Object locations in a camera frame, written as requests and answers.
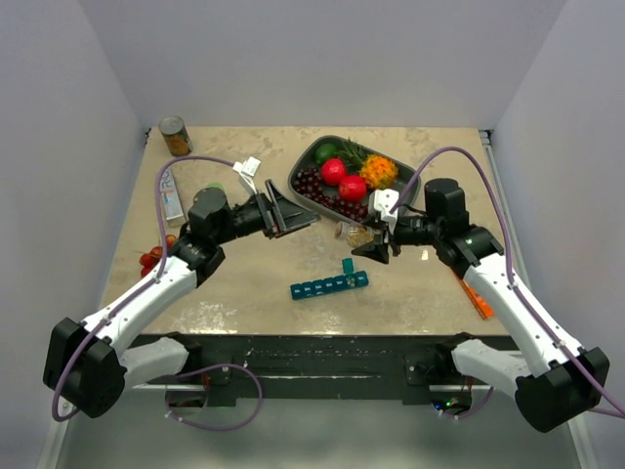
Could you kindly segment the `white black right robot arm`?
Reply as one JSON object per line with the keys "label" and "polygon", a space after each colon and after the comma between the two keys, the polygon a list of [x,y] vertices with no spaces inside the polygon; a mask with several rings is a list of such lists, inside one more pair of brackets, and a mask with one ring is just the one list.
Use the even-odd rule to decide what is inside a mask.
{"label": "white black right robot arm", "polygon": [[594,409],[609,371],[604,352],[586,349],[551,317],[494,235],[471,223],[464,191],[455,180],[428,182],[425,201],[424,213],[398,216],[392,210],[398,204],[396,191],[373,192],[363,223],[376,234],[354,254],[386,264],[404,245],[430,245],[485,300],[521,352],[515,358],[461,333],[439,346],[437,377],[455,384],[470,376],[505,393],[542,433]]}

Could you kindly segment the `clear pill bottle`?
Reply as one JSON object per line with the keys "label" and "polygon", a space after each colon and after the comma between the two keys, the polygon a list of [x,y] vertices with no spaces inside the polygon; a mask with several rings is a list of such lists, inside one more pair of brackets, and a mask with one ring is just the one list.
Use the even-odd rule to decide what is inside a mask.
{"label": "clear pill bottle", "polygon": [[339,222],[334,230],[336,239],[345,241],[352,248],[359,248],[374,240],[376,231],[359,223]]}

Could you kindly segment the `teal weekly pill organizer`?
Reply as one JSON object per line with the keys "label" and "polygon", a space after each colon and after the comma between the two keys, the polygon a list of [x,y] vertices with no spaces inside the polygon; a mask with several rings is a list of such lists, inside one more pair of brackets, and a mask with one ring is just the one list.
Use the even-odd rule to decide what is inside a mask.
{"label": "teal weekly pill organizer", "polygon": [[366,271],[357,271],[351,257],[342,260],[343,272],[334,277],[307,280],[289,286],[293,301],[326,296],[343,291],[363,288],[369,285]]}

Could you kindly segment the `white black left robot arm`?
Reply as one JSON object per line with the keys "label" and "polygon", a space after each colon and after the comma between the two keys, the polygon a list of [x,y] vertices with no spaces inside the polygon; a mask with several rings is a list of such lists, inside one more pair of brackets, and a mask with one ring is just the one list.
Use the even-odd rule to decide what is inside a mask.
{"label": "white black left robot arm", "polygon": [[43,372],[44,384],[54,392],[53,403],[66,400],[97,418],[135,386],[164,376],[195,381],[202,371],[201,353],[181,335],[169,334],[140,347],[134,340],[217,271],[225,260],[223,244],[255,233],[283,237],[319,218],[284,197],[272,181],[264,192],[234,206],[219,188],[199,191],[178,240],[153,270],[82,321],[65,318],[55,325]]}

